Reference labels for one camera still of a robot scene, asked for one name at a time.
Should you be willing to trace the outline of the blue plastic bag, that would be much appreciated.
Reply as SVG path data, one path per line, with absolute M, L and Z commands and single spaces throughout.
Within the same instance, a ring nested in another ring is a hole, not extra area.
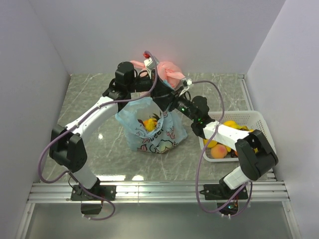
M 148 132 L 143 121 L 148 120 L 153 113 L 160 116 L 160 120 L 156 129 Z M 161 111 L 150 96 L 128 102 L 115 118 L 123 126 L 128 146 L 133 151 L 164 153 L 187 138 L 178 114 Z

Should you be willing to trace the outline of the fake pineapple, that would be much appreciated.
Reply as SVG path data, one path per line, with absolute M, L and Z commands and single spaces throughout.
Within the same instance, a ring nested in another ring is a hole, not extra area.
M 160 116 L 158 116 L 157 114 L 153 113 L 152 116 L 150 116 L 149 121 L 151 122 L 158 122 L 160 120 Z

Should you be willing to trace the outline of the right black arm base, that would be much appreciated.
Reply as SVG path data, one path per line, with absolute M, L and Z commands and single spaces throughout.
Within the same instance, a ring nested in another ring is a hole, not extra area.
M 204 196 L 206 201 L 209 200 L 228 200 L 240 187 L 232 190 L 229 189 L 227 185 L 222 184 L 204 184 L 203 190 L 199 191 L 201 195 Z M 239 212 L 239 200 L 248 200 L 249 195 L 247 192 L 247 187 L 241 189 L 241 191 L 230 201 L 224 208 L 222 208 L 219 213 L 222 216 L 234 216 Z

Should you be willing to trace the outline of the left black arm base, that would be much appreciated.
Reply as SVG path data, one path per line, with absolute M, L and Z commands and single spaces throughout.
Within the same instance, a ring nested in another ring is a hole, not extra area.
M 116 197 L 116 186 L 115 185 L 98 185 L 92 189 L 85 189 L 80 185 L 74 185 L 70 196 L 71 202 L 81 203 L 81 213 L 85 217 L 97 216 L 102 212 L 102 208 L 105 203 L 109 203 L 112 207 L 112 211 L 109 216 L 110 218 L 115 213 L 115 205 L 113 201 Z

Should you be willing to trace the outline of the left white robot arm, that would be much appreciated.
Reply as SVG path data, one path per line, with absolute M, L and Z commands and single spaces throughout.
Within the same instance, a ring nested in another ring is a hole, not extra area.
M 161 111 L 173 101 L 174 90 L 160 78 L 158 63 L 148 58 L 145 68 L 147 75 L 141 76 L 136 73 L 133 63 L 120 63 L 114 79 L 94 106 L 67 126 L 56 125 L 52 130 L 49 156 L 67 169 L 88 200 L 95 200 L 101 194 L 100 180 L 87 164 L 85 144 L 91 134 L 133 102 L 132 93 L 144 92 L 141 98 L 150 97 Z

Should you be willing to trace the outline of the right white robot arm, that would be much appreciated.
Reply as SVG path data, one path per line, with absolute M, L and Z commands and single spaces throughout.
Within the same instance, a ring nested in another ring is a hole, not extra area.
M 170 110 L 178 110 L 192 120 L 191 128 L 196 136 L 212 139 L 237 152 L 239 167 L 228 173 L 215 185 L 213 196 L 217 200 L 230 199 L 240 186 L 256 181 L 279 162 L 276 153 L 260 130 L 243 131 L 221 124 L 209 114 L 207 99 L 196 96 L 188 100 L 176 96 Z

